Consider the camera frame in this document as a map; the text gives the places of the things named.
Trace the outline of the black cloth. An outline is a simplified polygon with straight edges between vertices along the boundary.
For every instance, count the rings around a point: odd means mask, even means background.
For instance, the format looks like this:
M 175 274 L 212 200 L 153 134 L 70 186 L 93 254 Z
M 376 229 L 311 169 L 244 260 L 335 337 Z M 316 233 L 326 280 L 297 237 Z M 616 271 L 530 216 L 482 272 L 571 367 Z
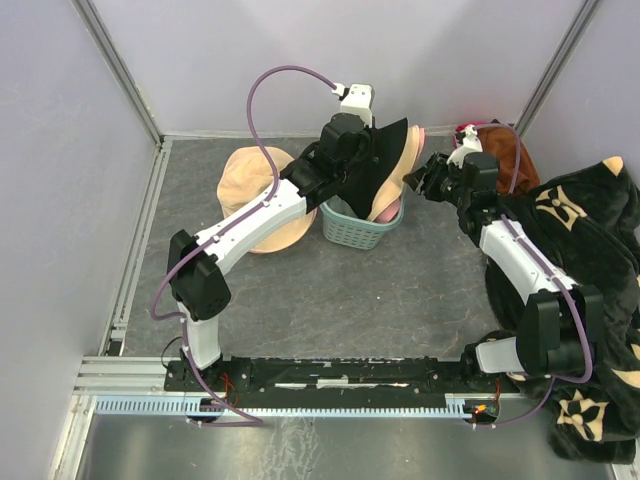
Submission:
M 372 212 L 376 194 L 400 163 L 408 129 L 408 119 L 402 118 L 382 128 L 365 130 L 368 149 L 338 192 L 357 218 L 365 220 Z

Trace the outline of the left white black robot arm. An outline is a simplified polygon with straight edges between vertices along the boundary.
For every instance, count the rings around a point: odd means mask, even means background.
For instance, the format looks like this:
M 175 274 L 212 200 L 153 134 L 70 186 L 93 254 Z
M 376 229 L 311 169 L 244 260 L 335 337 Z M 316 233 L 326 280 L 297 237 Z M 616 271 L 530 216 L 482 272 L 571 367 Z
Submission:
M 232 298 L 225 275 L 269 235 L 379 167 L 379 133 L 356 115 L 338 113 L 264 193 L 214 227 L 174 235 L 168 284 L 184 328 L 184 355 L 191 359 L 186 376 L 198 389 L 212 389 L 221 378 L 219 316 Z

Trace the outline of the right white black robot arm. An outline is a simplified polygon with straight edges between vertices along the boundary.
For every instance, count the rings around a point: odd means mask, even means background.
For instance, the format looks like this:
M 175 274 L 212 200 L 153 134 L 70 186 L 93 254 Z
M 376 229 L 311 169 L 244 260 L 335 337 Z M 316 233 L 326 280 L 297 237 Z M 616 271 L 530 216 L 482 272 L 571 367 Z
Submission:
M 458 368 L 467 389 L 481 391 L 495 374 L 552 376 L 572 383 L 592 377 L 603 339 L 603 296 L 556 267 L 525 233 L 497 190 L 499 162 L 473 152 L 460 163 L 434 154 L 405 176 L 409 188 L 434 202 L 455 206 L 460 229 L 505 276 L 522 303 L 515 333 L 482 342 Z

